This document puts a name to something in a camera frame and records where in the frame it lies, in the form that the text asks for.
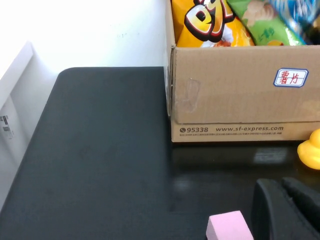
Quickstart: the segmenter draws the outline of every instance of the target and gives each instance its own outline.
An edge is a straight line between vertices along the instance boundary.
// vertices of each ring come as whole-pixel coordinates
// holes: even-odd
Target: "black table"
[[[52,90],[0,214],[0,240],[199,240],[250,223],[258,178],[320,190],[298,143],[177,145],[162,67],[72,68]]]

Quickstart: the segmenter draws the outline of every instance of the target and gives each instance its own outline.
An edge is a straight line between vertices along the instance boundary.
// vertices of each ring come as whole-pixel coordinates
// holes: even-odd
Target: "brown cardboard box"
[[[305,140],[320,128],[320,46],[176,47],[166,3],[173,142]]]

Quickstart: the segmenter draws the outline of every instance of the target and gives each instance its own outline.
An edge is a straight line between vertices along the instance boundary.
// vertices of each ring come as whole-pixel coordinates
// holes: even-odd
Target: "box flap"
[[[166,1],[165,8],[165,49],[164,49],[164,81],[167,102],[167,113],[171,114],[172,102],[172,74],[173,74],[173,49],[176,46],[174,22],[172,17],[171,1]]]
[[[320,121],[319,56],[319,46],[176,48],[174,119],[179,124]],[[304,85],[276,86],[282,68],[306,69]]]

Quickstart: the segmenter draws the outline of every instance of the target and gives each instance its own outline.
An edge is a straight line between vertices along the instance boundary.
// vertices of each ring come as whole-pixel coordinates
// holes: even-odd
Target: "pink sponge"
[[[208,240],[254,240],[240,211],[210,216],[206,237]]]

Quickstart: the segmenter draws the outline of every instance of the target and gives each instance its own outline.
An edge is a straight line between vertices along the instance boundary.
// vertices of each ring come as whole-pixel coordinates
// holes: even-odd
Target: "yellow snack bag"
[[[172,0],[177,47],[254,46],[226,0]]]

